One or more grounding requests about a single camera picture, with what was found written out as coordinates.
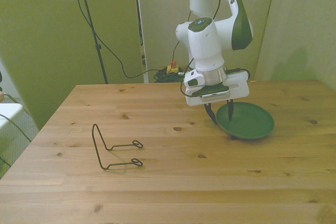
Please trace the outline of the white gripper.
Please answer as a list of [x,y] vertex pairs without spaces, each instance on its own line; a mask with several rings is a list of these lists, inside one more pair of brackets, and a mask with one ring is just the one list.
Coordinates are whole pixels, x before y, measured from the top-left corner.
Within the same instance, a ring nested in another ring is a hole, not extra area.
[[227,101],[228,119],[231,122],[234,113],[233,99],[249,95],[246,71],[226,74],[223,69],[201,72],[196,69],[188,72],[184,78],[186,102],[190,106],[204,104],[204,108],[217,124],[211,103]]

